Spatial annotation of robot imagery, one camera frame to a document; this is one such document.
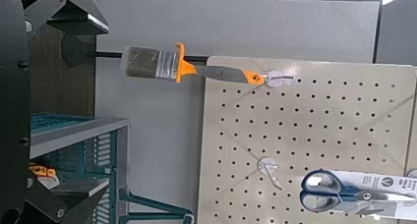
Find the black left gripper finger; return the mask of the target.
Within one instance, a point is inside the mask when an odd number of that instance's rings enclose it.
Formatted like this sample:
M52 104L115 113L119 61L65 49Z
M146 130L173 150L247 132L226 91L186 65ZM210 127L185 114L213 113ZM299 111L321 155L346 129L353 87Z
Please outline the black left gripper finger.
M22 0L34 30L48 24L72 35L108 34L107 20L93 0Z
M19 224L86 224L109 184L108 178L85 178L47 189L29 171L25 207Z

